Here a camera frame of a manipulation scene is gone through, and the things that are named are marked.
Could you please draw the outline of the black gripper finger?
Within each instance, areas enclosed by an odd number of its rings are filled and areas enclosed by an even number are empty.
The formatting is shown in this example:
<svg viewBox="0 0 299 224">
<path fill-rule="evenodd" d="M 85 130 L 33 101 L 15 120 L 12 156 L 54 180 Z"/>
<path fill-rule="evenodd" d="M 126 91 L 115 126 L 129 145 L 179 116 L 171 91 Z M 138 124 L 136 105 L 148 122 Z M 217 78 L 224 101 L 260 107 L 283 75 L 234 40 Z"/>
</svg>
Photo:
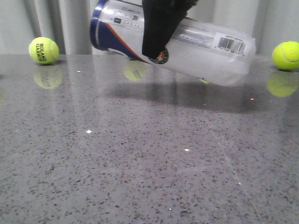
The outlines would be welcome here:
<svg viewBox="0 0 299 224">
<path fill-rule="evenodd" d="M 143 0 L 144 32 L 142 54 L 155 59 L 165 48 L 187 11 L 196 0 Z"/>
</svg>

